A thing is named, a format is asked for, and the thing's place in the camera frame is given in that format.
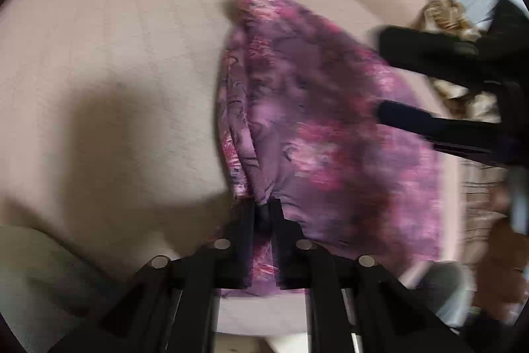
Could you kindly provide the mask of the striped brown blanket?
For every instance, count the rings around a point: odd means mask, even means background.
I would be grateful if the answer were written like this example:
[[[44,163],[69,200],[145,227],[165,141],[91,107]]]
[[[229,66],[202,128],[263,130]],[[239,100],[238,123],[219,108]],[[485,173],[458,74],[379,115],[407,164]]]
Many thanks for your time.
[[[490,191],[501,186],[507,177],[502,167],[490,167],[479,162],[462,162],[462,191],[465,205],[463,259],[477,261],[486,248],[492,225],[506,215],[490,202]]]

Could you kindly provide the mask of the beige patterned cloth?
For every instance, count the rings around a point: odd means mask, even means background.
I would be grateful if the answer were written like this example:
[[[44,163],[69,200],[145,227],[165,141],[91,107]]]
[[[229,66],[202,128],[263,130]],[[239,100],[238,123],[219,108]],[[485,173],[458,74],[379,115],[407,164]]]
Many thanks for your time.
[[[429,55],[434,60],[429,82],[450,114],[460,120],[498,123],[497,97],[468,81],[461,81],[456,74],[457,68],[470,65],[472,44],[483,35],[466,17],[463,4],[457,0],[428,0],[413,29],[434,34],[435,41],[447,43],[446,47],[435,47]]]

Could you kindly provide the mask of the purple floral garment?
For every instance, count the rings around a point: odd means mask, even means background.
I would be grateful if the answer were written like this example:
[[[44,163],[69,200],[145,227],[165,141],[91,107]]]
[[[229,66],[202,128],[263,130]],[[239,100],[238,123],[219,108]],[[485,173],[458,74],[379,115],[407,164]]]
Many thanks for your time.
[[[237,200],[280,200],[331,253],[395,275],[442,252],[439,162],[378,123],[411,87],[374,50],[295,0],[236,0],[221,66],[220,145]]]

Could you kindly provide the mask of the pink quilted bedspread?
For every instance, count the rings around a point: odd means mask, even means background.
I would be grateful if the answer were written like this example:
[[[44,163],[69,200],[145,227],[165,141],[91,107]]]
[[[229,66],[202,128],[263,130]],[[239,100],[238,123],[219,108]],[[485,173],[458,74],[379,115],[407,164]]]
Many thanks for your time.
[[[217,99],[236,0],[9,0],[1,10],[1,313],[44,352],[235,200]],[[295,0],[369,47],[426,0]],[[437,153],[442,252],[395,275],[458,324],[458,167]]]

